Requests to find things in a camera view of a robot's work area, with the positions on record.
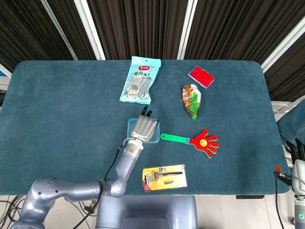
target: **black curtain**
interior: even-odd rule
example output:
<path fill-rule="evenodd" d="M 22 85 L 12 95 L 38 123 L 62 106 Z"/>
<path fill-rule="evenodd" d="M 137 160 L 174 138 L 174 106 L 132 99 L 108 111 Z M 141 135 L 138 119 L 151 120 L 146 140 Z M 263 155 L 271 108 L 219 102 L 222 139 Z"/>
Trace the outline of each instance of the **black curtain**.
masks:
<path fill-rule="evenodd" d="M 304 0 L 198 0 L 184 58 L 262 64 L 304 15 Z"/>
<path fill-rule="evenodd" d="M 40 0 L 0 0 L 0 63 L 9 71 L 23 60 L 72 60 Z"/>
<path fill-rule="evenodd" d="M 305 33 L 266 71 L 270 98 L 291 101 L 305 95 Z"/>
<path fill-rule="evenodd" d="M 96 60 L 74 0 L 48 0 L 71 47 L 79 60 Z"/>
<path fill-rule="evenodd" d="M 88 0 L 106 59 L 176 59 L 187 0 Z"/>

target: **red box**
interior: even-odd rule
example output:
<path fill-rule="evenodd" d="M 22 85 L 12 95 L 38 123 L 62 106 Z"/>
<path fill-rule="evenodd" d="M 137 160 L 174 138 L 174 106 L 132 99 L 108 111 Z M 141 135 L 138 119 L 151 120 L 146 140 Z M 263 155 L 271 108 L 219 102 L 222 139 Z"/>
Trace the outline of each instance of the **red box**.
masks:
<path fill-rule="evenodd" d="M 191 70 L 188 75 L 205 89 L 207 89 L 215 80 L 211 74 L 199 66 L 196 66 Z"/>

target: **red plastic hand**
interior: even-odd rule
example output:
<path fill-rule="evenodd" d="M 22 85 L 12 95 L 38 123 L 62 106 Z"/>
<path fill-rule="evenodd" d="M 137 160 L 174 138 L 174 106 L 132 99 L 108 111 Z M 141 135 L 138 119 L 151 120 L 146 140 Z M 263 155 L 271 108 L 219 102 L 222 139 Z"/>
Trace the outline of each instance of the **red plastic hand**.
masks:
<path fill-rule="evenodd" d="M 195 149 L 205 152 L 208 158 L 212 158 L 213 154 L 217 154 L 219 143 L 216 142 L 218 140 L 216 135 L 207 137 L 208 134 L 208 130 L 203 130 L 201 134 L 191 138 L 190 144 L 194 145 Z"/>

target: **yellow smiley face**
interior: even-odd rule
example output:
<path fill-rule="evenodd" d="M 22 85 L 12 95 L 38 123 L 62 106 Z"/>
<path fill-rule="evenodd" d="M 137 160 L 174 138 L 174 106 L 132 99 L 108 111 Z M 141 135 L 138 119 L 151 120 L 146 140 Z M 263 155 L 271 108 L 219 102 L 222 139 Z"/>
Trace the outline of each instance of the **yellow smiley face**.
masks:
<path fill-rule="evenodd" d="M 207 142 L 205 139 L 201 139 L 201 140 L 200 140 L 200 145 L 203 146 L 203 147 L 205 147 L 205 146 L 208 145 L 208 142 Z"/>

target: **white pole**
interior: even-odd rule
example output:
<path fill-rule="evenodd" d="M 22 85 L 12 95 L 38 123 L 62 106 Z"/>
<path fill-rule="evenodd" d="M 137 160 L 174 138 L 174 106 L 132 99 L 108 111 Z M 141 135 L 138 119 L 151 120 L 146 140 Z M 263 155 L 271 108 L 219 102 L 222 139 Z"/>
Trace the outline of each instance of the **white pole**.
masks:
<path fill-rule="evenodd" d="M 3 72 L 7 77 L 11 78 L 11 72 L 7 70 L 2 64 L 0 64 L 0 71 Z"/>
<path fill-rule="evenodd" d="M 193 22 L 193 17 L 194 17 L 196 6 L 197 6 L 197 1 L 198 0 L 188 0 L 188 2 L 187 2 L 177 60 L 184 59 L 185 49 L 186 49 L 187 41 L 189 39 L 190 30 L 191 30 L 191 26 L 192 26 L 192 22 Z"/>
<path fill-rule="evenodd" d="M 82 24 L 84 25 L 84 28 L 86 30 L 96 59 L 106 60 L 87 0 L 74 0 L 74 3 L 80 15 Z"/>
<path fill-rule="evenodd" d="M 262 69 L 265 73 L 291 45 L 305 32 L 305 17 L 290 31 L 290 33 L 282 40 L 282 42 L 274 49 L 274 51 L 263 62 Z"/>
<path fill-rule="evenodd" d="M 63 30 L 62 30 L 62 28 L 61 28 L 61 25 L 59 24 L 57 18 L 55 17 L 55 15 L 54 15 L 54 13 L 53 13 L 53 11 L 52 11 L 52 9 L 51 9 L 51 7 L 50 7 L 48 1 L 47 1 L 47 0 L 41 0 L 41 3 L 43 4 L 43 6 L 44 6 L 46 12 L 48 13 L 49 17 L 51 18 L 53 24 L 55 25 L 57 31 L 59 32 L 59 34 L 60 34 L 60 36 L 61 36 L 61 38 L 62 38 L 63 41 L 65 42 L 65 44 L 66 44 L 67 48 L 69 49 L 69 51 L 70 51 L 70 53 L 71 53 L 73 59 L 74 59 L 75 61 L 77 61 L 78 58 L 77 58 L 77 56 L 76 56 L 76 54 L 75 54 L 75 52 L 74 52 L 72 46 L 70 45 L 70 43 L 69 43 L 69 41 L 68 41 L 68 39 L 67 39 L 65 33 L 63 32 Z"/>

